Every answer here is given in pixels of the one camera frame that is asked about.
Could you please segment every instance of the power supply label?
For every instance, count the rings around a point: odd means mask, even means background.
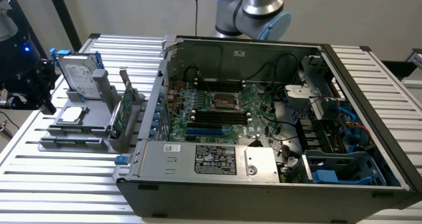
[[[197,174],[235,176],[235,147],[196,145],[195,172]]]

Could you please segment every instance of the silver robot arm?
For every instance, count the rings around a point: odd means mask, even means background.
[[[279,40],[289,25],[283,0],[217,0],[215,37]]]

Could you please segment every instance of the metal rail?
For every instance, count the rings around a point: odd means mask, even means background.
[[[89,39],[82,45],[81,52],[97,50],[101,53],[104,66],[109,72],[109,82],[117,89],[120,88],[121,92],[124,86],[117,75],[118,67],[126,66],[133,87],[149,96],[152,78],[161,58],[160,45],[161,38],[104,35],[98,39]],[[335,48],[337,53],[343,49],[346,48]],[[346,63],[348,68],[359,65],[362,66],[362,64]],[[394,86],[386,85],[359,84],[359,86],[364,93],[376,92],[368,91],[370,88],[387,93],[395,90]],[[110,178],[114,170],[113,154],[40,152],[37,150],[37,141],[66,101],[65,88],[65,82],[58,79],[52,94],[52,102],[57,107],[56,114],[48,116],[34,111],[0,154],[0,223],[227,223],[143,219],[135,216]],[[403,101],[388,100],[395,103],[390,107],[386,107],[388,105],[383,100],[371,99],[371,101],[375,102],[376,110],[380,111],[388,109],[404,113],[403,111],[411,109],[411,105]],[[384,119],[388,126],[395,126],[395,123],[390,123],[388,120],[396,119]],[[420,143],[400,144],[408,156],[412,156],[414,165],[420,167]],[[128,172],[128,167],[122,167],[120,172],[121,174]],[[422,203],[418,203],[404,210],[383,210],[359,224],[419,224],[420,222]]]

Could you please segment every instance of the aluminum extrusion table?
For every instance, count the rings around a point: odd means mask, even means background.
[[[382,106],[404,106],[396,85],[382,70],[380,62],[359,47],[333,46],[360,89],[370,96],[372,106],[380,111],[387,127],[396,132],[399,139],[406,126],[390,123],[390,115],[383,113]],[[149,97],[149,91],[161,60],[161,38],[100,35],[88,39],[80,52],[98,51],[104,66],[109,72],[109,82],[122,92],[124,85],[118,76],[118,67],[128,67],[133,87]],[[219,221],[195,221],[172,219],[143,219],[135,216],[110,178],[113,173],[113,154],[40,152],[37,141],[45,134],[62,107],[66,84],[60,78],[52,93],[52,103],[57,107],[54,115],[32,112],[12,141],[0,154],[0,223],[228,223]],[[402,114],[416,116],[416,113]],[[420,121],[408,117],[410,123]],[[416,168],[422,168],[422,142],[399,142]],[[359,224],[420,224],[422,202],[404,210],[383,210],[360,221]]]

